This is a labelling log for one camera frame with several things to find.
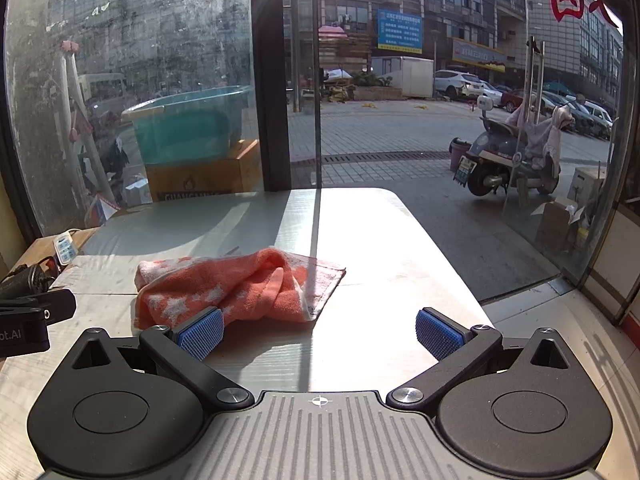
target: shop sign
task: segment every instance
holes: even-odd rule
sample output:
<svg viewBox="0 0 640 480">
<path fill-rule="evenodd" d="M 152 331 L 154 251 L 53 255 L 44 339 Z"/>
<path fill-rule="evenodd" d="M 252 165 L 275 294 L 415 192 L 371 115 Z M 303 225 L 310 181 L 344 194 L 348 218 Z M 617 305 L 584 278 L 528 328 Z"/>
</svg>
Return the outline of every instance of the shop sign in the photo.
<svg viewBox="0 0 640 480">
<path fill-rule="evenodd" d="M 453 38 L 453 61 L 504 72 L 507 57 L 487 46 Z"/>
<path fill-rule="evenodd" d="M 378 11 L 378 48 L 422 54 L 422 18 L 380 9 Z"/>
</svg>

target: license plate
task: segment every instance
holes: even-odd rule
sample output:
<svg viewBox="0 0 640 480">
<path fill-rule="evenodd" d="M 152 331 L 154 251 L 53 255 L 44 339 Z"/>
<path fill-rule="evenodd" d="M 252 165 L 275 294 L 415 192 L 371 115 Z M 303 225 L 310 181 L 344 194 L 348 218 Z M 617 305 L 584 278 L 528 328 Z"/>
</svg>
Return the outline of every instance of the license plate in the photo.
<svg viewBox="0 0 640 480">
<path fill-rule="evenodd" d="M 465 187 L 466 181 L 469 180 L 469 175 L 476 166 L 477 163 L 469 160 L 468 158 L 466 158 L 466 156 L 462 156 L 462 158 L 460 158 L 460 165 L 456 170 L 456 174 L 453 176 L 453 180 L 459 182 L 463 187 Z"/>
</svg>

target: orange towel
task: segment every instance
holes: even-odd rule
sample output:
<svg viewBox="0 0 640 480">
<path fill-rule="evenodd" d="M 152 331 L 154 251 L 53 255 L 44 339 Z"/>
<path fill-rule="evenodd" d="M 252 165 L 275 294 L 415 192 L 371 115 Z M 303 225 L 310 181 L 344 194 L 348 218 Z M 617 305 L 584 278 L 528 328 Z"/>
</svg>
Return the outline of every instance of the orange towel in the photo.
<svg viewBox="0 0 640 480">
<path fill-rule="evenodd" d="M 263 316 L 312 321 L 344 273 L 343 267 L 274 248 L 247 256 L 140 262 L 134 325 L 175 327 L 208 306 L 222 310 L 225 326 Z"/>
</svg>

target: white car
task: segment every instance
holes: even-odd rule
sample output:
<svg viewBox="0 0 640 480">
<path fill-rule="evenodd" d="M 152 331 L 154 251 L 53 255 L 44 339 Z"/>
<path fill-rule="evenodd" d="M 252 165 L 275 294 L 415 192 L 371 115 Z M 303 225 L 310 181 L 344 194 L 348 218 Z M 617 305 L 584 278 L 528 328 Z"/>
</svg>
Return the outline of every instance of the white car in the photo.
<svg viewBox="0 0 640 480">
<path fill-rule="evenodd" d="M 484 93 L 482 82 L 475 74 L 438 70 L 434 74 L 436 90 L 452 100 L 477 99 Z"/>
<path fill-rule="evenodd" d="M 569 101 L 575 101 L 575 97 L 567 96 L 566 98 Z M 613 119 L 611 119 L 611 116 L 609 115 L 609 112 L 607 112 L 600 105 L 597 105 L 596 103 L 592 103 L 591 101 L 586 101 L 582 106 L 587 108 L 587 111 L 592 116 L 597 117 L 597 118 L 602 119 L 603 121 L 605 121 L 609 125 L 609 127 L 613 126 Z"/>
<path fill-rule="evenodd" d="M 492 86 L 491 83 L 487 81 L 481 80 L 480 82 L 482 83 L 482 87 L 484 88 L 484 92 L 482 92 L 482 95 L 485 95 L 489 99 L 491 99 L 491 101 L 494 102 L 494 107 L 500 106 L 500 103 L 502 102 L 502 92 L 495 89 L 494 86 Z"/>
</svg>

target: metal screw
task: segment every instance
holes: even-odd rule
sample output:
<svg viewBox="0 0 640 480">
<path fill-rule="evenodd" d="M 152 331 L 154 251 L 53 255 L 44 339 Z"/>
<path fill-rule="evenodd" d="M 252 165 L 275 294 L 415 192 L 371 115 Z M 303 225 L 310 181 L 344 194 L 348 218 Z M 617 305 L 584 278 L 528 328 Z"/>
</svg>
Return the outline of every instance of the metal screw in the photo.
<svg viewBox="0 0 640 480">
<path fill-rule="evenodd" d="M 243 402 L 249 397 L 249 392 L 242 388 L 224 388 L 218 392 L 218 400 L 227 404 L 237 404 Z"/>
<path fill-rule="evenodd" d="M 412 402 L 418 402 L 422 400 L 424 395 L 418 388 L 398 388 L 391 396 L 398 402 L 403 404 L 411 404 Z"/>
</svg>

